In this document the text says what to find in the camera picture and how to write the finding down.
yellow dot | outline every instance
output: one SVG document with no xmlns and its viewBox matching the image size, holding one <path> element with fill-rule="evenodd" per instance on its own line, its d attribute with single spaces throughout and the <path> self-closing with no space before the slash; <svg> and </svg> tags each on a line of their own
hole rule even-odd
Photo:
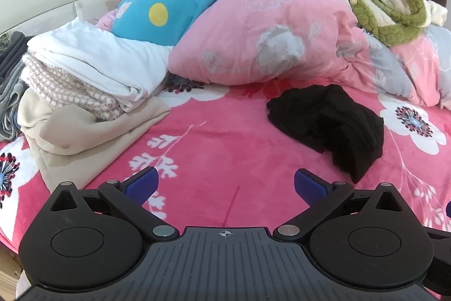
<svg viewBox="0 0 451 301">
<path fill-rule="evenodd" d="M 155 3 L 149 9 L 149 20 L 155 26 L 164 26 L 168 22 L 168 17 L 168 10 L 163 3 Z"/>
</svg>

